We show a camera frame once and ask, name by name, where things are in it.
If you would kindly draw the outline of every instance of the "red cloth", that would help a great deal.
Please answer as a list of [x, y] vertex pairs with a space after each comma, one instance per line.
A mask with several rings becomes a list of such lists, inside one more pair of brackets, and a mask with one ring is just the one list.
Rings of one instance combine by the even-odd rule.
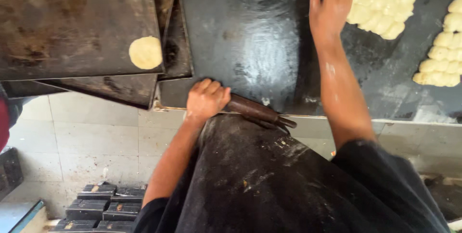
[[0, 152], [6, 146], [10, 138], [10, 119], [8, 117], [8, 106], [0, 99]]

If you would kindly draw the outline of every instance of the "forearm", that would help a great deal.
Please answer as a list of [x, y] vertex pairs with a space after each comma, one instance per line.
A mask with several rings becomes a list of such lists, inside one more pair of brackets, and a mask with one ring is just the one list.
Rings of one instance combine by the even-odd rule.
[[153, 199], [170, 197], [188, 166], [192, 150], [205, 121], [186, 118], [165, 150], [149, 180], [143, 207]]
[[316, 50], [321, 71], [321, 101], [337, 149], [354, 139], [375, 140], [366, 101], [340, 37], [317, 44]]

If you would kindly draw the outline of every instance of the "hand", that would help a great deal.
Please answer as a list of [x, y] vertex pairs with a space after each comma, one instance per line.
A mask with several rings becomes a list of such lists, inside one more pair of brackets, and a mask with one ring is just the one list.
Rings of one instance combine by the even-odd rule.
[[223, 88], [217, 81], [207, 78], [194, 84], [189, 91], [186, 118], [197, 122], [207, 121], [220, 112], [231, 100], [231, 88]]
[[340, 37], [353, 0], [309, 0], [309, 27], [315, 44]]

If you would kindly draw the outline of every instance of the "wooden rolling pin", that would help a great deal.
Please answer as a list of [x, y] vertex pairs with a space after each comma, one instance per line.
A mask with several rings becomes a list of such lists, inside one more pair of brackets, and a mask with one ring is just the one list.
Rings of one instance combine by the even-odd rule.
[[258, 118], [271, 124], [282, 124], [293, 129], [297, 127], [297, 123], [292, 120], [279, 117], [279, 114], [274, 110], [236, 94], [231, 94], [231, 101], [228, 103], [228, 108], [231, 111], [238, 112], [249, 117]]

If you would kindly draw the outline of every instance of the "white tile floor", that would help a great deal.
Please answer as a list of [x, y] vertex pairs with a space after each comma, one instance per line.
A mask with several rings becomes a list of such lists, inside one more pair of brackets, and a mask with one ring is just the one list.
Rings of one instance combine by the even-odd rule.
[[[19, 150], [25, 181], [4, 201], [43, 198], [49, 217], [62, 218], [64, 207], [87, 183], [146, 183], [183, 115], [141, 111], [78, 93], [38, 97], [24, 106], [10, 130], [8, 146]], [[330, 159], [335, 147], [326, 119], [291, 119], [298, 123], [292, 136]], [[418, 169], [462, 171], [462, 127], [373, 125], [384, 148], [410, 157]], [[445, 157], [451, 159], [441, 165]]]

